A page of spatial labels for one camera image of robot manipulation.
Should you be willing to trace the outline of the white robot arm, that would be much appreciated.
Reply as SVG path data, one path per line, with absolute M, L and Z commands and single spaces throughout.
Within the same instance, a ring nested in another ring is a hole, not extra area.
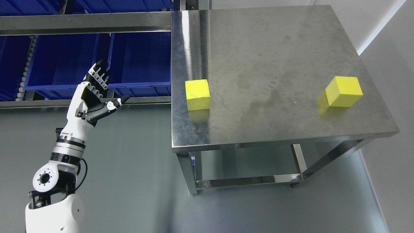
M 81 232 L 85 209 L 76 191 L 88 133 L 130 98 L 102 100 L 112 81 L 108 66 L 103 59 L 92 65 L 71 98 L 65 127 L 56 128 L 50 160 L 34 174 L 34 190 L 28 194 L 32 201 L 25 207 L 27 233 Z

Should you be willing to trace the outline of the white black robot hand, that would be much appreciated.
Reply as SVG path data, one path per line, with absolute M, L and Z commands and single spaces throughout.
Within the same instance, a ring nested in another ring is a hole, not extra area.
M 109 64 L 100 59 L 87 72 L 92 76 L 92 80 L 98 82 L 102 89 L 102 97 L 113 97 L 114 91 L 110 89 L 109 84 L 113 77 L 110 77 L 111 70 Z M 81 82 L 78 84 L 74 96 L 66 115 L 67 124 L 60 133 L 60 138 L 65 140 L 87 140 L 89 131 L 95 126 L 95 123 L 102 118 L 116 112 L 127 100 L 129 95 L 123 95 L 120 98 L 107 102 L 102 102 L 99 94 L 90 82 Z

